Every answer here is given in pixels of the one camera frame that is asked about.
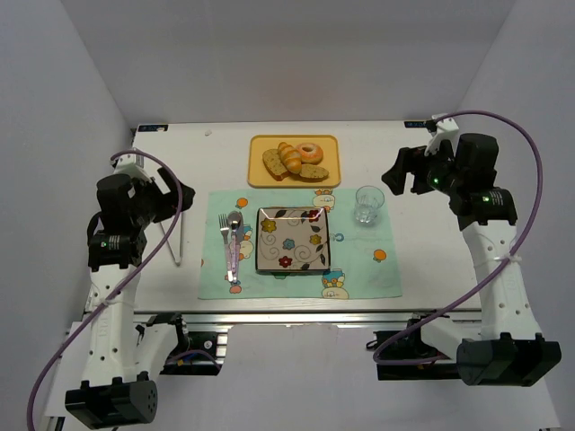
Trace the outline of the metal tongs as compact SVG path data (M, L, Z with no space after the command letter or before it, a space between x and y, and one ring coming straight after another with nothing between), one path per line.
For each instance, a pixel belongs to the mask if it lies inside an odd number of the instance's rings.
M183 258L183 218L184 214L181 213L165 244L171 253L172 261L176 267L179 267L182 264ZM168 232L174 220L175 217L172 217L160 222L159 225L163 235Z

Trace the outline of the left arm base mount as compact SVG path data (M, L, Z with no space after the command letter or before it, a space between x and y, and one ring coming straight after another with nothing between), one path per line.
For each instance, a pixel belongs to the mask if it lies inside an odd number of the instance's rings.
M218 334L191 330L180 313L152 315L136 326L137 378L155 381L159 375L218 375Z

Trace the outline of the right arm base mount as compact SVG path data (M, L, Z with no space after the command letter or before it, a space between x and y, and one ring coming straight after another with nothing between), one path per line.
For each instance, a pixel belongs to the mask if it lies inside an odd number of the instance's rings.
M406 328L429 317L430 313L417 313L407 320ZM467 330L459 322L452 321L449 316L444 315L434 320L432 323L443 323L450 321L455 324L455 328L463 336ZM376 365L378 381L448 381L460 380L457 372L456 363L453 360L446 359L443 361L432 361L435 356L443 355L439 350L431 345L426 344L421 337L421 329L415 330L407 336L395 341L391 346L383 350L378 359L383 361L404 361L404 360L422 360L427 362L416 365ZM381 344L394 336L400 330L379 330L375 331L374 339L366 344L366 351L374 353Z

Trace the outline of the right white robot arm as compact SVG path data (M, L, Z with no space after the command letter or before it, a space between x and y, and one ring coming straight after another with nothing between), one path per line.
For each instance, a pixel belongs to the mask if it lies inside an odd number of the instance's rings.
M457 145L444 140L435 150L404 147L383 174L395 195L412 175L412 193L448 196L472 257L482 317L477 333L453 322L448 308L411 319L376 349L379 366L429 369L451 360L469 386L530 387L561 361L559 343L544 338L527 299L514 199L495 184L498 155L494 137L463 134Z

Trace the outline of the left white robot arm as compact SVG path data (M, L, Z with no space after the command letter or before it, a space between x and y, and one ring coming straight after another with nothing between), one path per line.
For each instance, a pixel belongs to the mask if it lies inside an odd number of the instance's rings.
M178 312L134 322L145 230L177 219L195 194L170 170L157 172L167 192L139 168L117 167L97 183L102 229L88 239L95 316L80 386L65 397L67 412L91 430L151 423L158 406L155 379L169 358L190 346Z

